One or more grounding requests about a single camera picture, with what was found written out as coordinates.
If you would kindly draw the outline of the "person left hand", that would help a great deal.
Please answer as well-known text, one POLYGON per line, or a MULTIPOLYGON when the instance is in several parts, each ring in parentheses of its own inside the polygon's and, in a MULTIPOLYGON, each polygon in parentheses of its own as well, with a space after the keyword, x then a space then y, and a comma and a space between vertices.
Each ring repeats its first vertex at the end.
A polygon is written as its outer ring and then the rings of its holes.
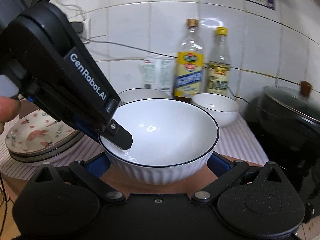
POLYGON ((21 103, 19 100, 1 96, 0 98, 0 134, 4 131, 6 122, 19 115, 21 103))

